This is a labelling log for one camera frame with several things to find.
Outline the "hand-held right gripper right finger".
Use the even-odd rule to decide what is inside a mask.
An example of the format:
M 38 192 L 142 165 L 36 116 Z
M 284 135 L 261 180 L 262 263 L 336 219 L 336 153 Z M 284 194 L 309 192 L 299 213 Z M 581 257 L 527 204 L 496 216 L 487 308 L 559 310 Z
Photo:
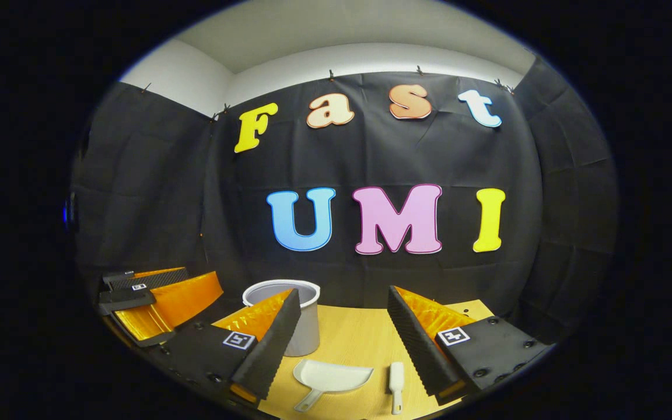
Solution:
M 387 311 L 426 393 L 440 405 L 490 393 L 551 346 L 502 317 L 476 320 L 395 285 Z

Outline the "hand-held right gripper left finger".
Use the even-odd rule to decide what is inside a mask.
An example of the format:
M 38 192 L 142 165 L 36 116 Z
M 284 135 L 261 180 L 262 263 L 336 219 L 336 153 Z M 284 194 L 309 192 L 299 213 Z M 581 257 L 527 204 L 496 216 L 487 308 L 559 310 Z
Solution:
M 299 321 L 296 289 L 256 304 L 248 325 L 200 324 L 182 328 L 158 347 L 158 366 L 203 396 L 232 404 L 257 405 L 272 381 Z

